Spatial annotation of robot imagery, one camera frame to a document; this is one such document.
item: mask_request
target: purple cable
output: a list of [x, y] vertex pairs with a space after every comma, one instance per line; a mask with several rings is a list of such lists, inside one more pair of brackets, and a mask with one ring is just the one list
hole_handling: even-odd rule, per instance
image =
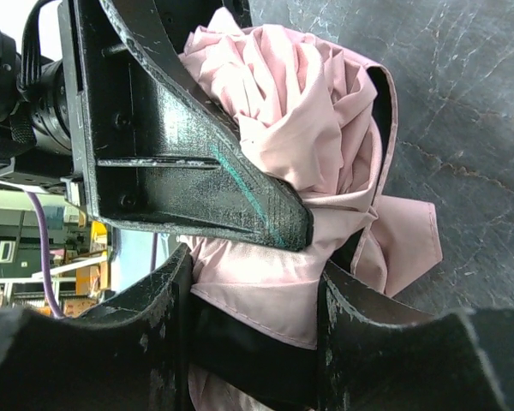
[[38, 229], [40, 233], [40, 248], [42, 258], [42, 273], [44, 277], [44, 295], [48, 304], [50, 305], [53, 315], [61, 319], [64, 317], [60, 306], [57, 304], [55, 296], [53, 295], [53, 285], [51, 284], [51, 269], [50, 269], [50, 239], [48, 237], [47, 224], [45, 222], [45, 214], [40, 201], [35, 193], [25, 192], [28, 198], [33, 203], [34, 211], [36, 212], [36, 219], [38, 220]]
[[157, 250], [158, 250], [158, 233], [152, 233], [151, 272], [156, 270]]

